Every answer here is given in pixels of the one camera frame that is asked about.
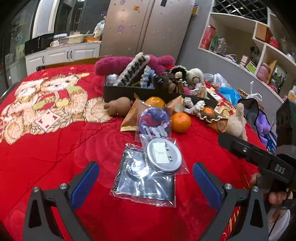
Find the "person's right hand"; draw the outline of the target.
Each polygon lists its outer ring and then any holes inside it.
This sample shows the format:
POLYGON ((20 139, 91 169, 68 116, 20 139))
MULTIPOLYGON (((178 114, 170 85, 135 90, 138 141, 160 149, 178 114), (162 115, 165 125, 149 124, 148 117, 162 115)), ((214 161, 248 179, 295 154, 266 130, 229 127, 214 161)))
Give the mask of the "person's right hand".
POLYGON ((293 192, 288 191, 275 191, 270 190, 267 195, 267 200, 270 204, 281 209, 290 209, 295 206, 295 197, 293 192))

